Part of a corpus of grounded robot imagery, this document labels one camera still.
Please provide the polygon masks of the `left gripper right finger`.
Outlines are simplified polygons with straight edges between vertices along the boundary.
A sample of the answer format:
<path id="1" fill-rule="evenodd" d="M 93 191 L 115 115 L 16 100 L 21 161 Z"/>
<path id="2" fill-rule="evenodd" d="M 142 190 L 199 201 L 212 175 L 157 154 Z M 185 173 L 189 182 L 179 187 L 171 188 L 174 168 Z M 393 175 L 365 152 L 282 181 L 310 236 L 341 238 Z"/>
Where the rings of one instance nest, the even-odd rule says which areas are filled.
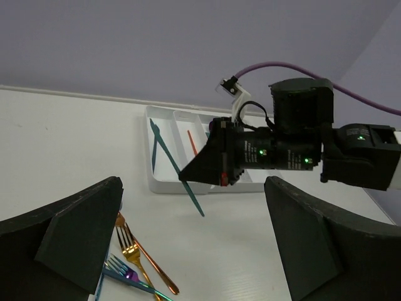
<path id="1" fill-rule="evenodd" d="M 400 227 L 264 183 L 292 300 L 400 300 Z"/>

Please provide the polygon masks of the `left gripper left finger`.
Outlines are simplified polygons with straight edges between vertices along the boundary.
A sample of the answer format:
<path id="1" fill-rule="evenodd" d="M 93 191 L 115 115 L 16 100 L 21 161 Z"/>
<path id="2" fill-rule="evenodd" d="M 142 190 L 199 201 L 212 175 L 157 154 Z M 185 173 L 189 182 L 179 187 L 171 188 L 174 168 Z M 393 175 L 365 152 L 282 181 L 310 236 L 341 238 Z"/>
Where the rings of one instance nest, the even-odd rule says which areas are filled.
<path id="1" fill-rule="evenodd" d="M 123 184 L 106 178 L 1 221 L 1 300 L 88 300 L 96 292 Z"/>

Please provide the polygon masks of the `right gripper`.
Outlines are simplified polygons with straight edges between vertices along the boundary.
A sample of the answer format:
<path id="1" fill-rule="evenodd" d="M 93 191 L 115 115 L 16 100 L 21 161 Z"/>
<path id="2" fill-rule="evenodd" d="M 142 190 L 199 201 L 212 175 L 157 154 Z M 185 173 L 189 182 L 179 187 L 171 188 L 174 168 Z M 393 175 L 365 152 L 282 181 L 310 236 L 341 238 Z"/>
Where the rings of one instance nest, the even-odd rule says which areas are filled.
<path id="1" fill-rule="evenodd" d="M 333 84 L 325 78 L 292 78 L 270 85 L 274 119 L 255 127 L 214 118 L 210 137 L 179 174 L 181 181 L 228 186 L 246 169 L 310 171 L 320 162 L 321 128 L 333 123 Z"/>

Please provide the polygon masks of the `orange chopstick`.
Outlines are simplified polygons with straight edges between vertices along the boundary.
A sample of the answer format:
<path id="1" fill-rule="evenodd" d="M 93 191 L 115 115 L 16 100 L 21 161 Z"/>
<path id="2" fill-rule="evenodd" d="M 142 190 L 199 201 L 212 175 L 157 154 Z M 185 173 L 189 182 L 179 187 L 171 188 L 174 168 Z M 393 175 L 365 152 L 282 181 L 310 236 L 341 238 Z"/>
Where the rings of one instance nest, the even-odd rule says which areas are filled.
<path id="1" fill-rule="evenodd" d="M 189 137 L 189 141 L 190 141 L 190 145 L 191 145 L 192 151 L 193 151 L 194 155 L 196 156 L 198 154 L 198 151 L 196 149 L 196 146 L 195 146 L 195 143 L 194 143 L 194 140 L 192 138 L 192 134 L 191 134 L 190 130 L 187 130 L 187 135 Z"/>

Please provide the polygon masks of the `iridescent rainbow fork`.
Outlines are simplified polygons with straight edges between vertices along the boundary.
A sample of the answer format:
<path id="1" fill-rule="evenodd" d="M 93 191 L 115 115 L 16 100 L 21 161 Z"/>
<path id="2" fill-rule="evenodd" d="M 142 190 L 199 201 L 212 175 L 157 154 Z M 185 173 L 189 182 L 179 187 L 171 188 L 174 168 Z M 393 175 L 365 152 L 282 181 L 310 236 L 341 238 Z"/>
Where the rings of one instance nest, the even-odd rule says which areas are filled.
<path id="1" fill-rule="evenodd" d="M 141 283 L 141 284 L 144 284 L 144 285 L 150 287 L 148 284 L 146 284 L 145 282 L 143 282 L 139 279 L 136 271 L 134 271 L 128 265 L 124 264 L 124 262 L 122 262 L 119 258 L 117 258 L 114 255 L 111 255 L 110 257 L 108 257 L 106 259 L 103 267 L 105 267 L 109 270 L 112 270 L 114 272 L 117 272 L 118 274 L 124 276 L 125 278 L 127 278 L 129 280 L 133 280 L 135 282 L 138 282 L 138 283 Z M 155 295 L 156 297 L 160 297 L 162 300 L 172 301 L 172 299 L 169 298 L 168 296 L 164 295 L 163 293 L 159 292 L 156 289 L 154 289 L 154 290 L 155 290 L 156 294 L 153 294 L 153 295 Z"/>

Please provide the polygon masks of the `dark blue plastic knife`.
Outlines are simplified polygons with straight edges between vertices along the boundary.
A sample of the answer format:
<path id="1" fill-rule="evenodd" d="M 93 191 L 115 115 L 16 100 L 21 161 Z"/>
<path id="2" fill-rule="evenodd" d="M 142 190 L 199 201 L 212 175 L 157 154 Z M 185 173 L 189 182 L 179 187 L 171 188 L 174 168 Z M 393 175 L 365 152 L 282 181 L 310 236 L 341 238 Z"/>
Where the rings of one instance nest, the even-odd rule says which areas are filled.
<path id="1" fill-rule="evenodd" d="M 154 133 L 154 145 L 153 145 L 153 149 L 152 149 L 152 172 L 154 172 L 155 166 L 156 166 L 157 145 L 159 143 L 160 129 L 153 122 L 153 120 L 150 120 L 150 125 L 151 125 L 152 131 Z"/>

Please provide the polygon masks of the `teal plastic knife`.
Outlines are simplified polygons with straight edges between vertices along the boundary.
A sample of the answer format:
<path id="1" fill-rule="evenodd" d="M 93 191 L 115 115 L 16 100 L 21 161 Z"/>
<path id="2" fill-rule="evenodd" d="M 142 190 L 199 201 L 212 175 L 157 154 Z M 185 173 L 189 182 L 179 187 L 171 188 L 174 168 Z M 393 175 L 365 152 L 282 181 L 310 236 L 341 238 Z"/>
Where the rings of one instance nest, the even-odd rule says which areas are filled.
<path id="1" fill-rule="evenodd" d="M 174 168 L 176 174 L 179 175 L 179 174 L 180 174 L 180 169 L 179 169 L 177 163 L 175 162 L 175 160 L 174 160 L 172 154 L 170 153 L 170 151 L 169 151 L 167 145 L 165 144 L 165 142 L 164 142 L 164 140 L 163 140 L 161 134 L 160 134 L 160 136 L 159 136 L 159 143 L 158 143 L 158 144 L 161 146 L 162 150 L 165 152 L 165 154 L 166 154 L 166 156 L 168 157 L 168 159 L 169 159 L 169 161 L 170 161 L 172 167 Z M 192 189 L 190 188 L 188 182 L 187 182 L 187 181 L 181 181 L 181 183 L 182 183 L 184 189 L 186 190 L 188 196 L 189 196 L 190 199 L 192 200 L 194 206 L 197 208 L 198 212 L 200 213 L 200 215 L 201 215 L 202 217 L 204 217 L 205 214 L 204 214 L 204 212 L 203 212 L 203 210 L 202 210 L 202 208 L 201 208 L 201 206 L 200 206 L 200 204 L 199 204 L 199 202 L 198 202 L 198 200 L 197 200 L 197 198 L 196 198 L 194 192 L 193 192 Z"/>

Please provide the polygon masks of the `dark blue metal fork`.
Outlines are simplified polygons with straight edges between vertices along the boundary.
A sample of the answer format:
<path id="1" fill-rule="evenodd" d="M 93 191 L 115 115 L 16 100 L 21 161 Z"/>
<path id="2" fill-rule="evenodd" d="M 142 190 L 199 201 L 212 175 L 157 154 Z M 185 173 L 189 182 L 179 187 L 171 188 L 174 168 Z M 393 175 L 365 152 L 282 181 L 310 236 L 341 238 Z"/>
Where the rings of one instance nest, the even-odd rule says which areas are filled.
<path id="1" fill-rule="evenodd" d="M 124 276 L 118 274 L 117 272 L 109 270 L 109 269 L 107 269 L 105 267 L 103 267 L 103 269 L 102 269 L 102 274 L 105 275 L 105 276 L 108 276 L 111 279 L 114 279 L 114 280 L 116 280 L 116 281 L 118 281 L 120 283 L 124 283 L 124 284 L 126 284 L 126 285 L 128 285 L 130 287 L 138 288 L 138 289 L 140 289 L 140 290 L 142 290 L 144 292 L 147 292 L 147 293 L 156 294 L 156 292 L 155 292 L 155 290 L 153 288 L 150 288 L 150 287 L 148 287 L 148 286 L 146 286 L 144 284 L 135 282 L 133 280 L 129 280 L 129 279 L 125 278 Z"/>

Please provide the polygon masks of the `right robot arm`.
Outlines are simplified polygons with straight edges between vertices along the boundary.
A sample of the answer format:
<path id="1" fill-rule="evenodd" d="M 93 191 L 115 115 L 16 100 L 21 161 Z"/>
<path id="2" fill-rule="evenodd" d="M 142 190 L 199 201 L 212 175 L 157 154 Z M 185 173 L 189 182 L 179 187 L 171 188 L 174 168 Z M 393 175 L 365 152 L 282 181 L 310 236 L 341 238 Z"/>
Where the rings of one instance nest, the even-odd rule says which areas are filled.
<path id="1" fill-rule="evenodd" d="M 264 127 L 242 116 L 217 117 L 209 138 L 179 172 L 181 181 L 235 184 L 246 169 L 311 171 L 321 182 L 384 191 L 400 186 L 400 143 L 387 125 L 333 128 L 333 85 L 327 79 L 293 78 L 271 85 L 274 117 Z"/>

